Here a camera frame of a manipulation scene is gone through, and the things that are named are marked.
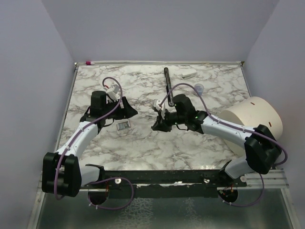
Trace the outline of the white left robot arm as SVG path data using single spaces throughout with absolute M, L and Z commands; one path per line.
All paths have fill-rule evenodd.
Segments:
M 128 119 L 138 112 L 131 107 L 126 97 L 116 98 L 112 93 L 94 91 L 91 104 L 81 117 L 79 126 L 70 139 L 56 152 L 48 152 L 43 158 L 42 191 L 75 197 L 81 187 L 91 184 L 101 188 L 105 176 L 101 166 L 80 167 L 79 159 L 89 143 L 106 126 L 106 120 Z

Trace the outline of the aluminium frame rail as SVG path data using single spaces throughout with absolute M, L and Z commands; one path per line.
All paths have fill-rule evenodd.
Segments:
M 194 185 L 166 185 L 156 195 L 150 186 L 110 195 L 103 208 L 91 205 L 88 191 L 57 201 L 46 194 L 32 229 L 290 229 L 292 223 L 282 189 L 288 183 L 282 170 L 267 175 L 247 174 L 235 203 Z

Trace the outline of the large white paper roll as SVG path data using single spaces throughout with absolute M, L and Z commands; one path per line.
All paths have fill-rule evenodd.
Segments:
M 221 111 L 218 117 L 238 125 L 251 127 L 265 125 L 276 140 L 283 133 L 283 123 L 277 111 L 266 100 L 256 96 Z

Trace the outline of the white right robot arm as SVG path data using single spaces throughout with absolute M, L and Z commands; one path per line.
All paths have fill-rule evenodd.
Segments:
M 169 112 L 160 100 L 154 100 L 152 108 L 157 112 L 153 131 L 170 132 L 174 125 L 185 125 L 188 131 L 220 137 L 245 150 L 245 156 L 227 162 L 219 171 L 219 181 L 229 187 L 242 175 L 257 172 L 267 174 L 282 150 L 271 131 L 265 125 L 243 127 L 196 110 L 184 94 L 173 98 L 175 112 Z

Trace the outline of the clear tub of clips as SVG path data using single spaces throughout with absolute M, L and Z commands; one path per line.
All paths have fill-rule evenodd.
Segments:
M 200 83 L 197 83 L 195 86 L 194 86 L 196 92 L 199 94 L 199 96 L 202 96 L 203 94 L 203 91 L 204 91 L 204 86 Z

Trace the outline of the white stapler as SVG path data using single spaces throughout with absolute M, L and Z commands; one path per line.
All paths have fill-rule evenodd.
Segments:
M 188 71 L 182 72 L 181 79 L 182 80 L 186 80 L 186 79 L 189 79 L 189 78 L 193 78 L 196 75 L 197 75 L 197 71 L 196 70 L 188 70 Z

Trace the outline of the staple box tray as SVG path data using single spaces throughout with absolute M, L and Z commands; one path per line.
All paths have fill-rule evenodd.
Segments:
M 124 121 L 124 122 L 120 122 L 120 123 L 117 124 L 117 130 L 118 131 L 125 130 L 125 129 L 128 129 L 128 128 L 131 128 L 131 123 L 130 123 L 129 120 Z

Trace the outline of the pink capped white tube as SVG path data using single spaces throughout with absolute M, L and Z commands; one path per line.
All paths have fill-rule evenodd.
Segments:
M 95 65 L 95 63 L 94 63 L 94 62 L 91 62 L 91 61 L 86 61 L 85 64 L 86 64 L 86 65 Z

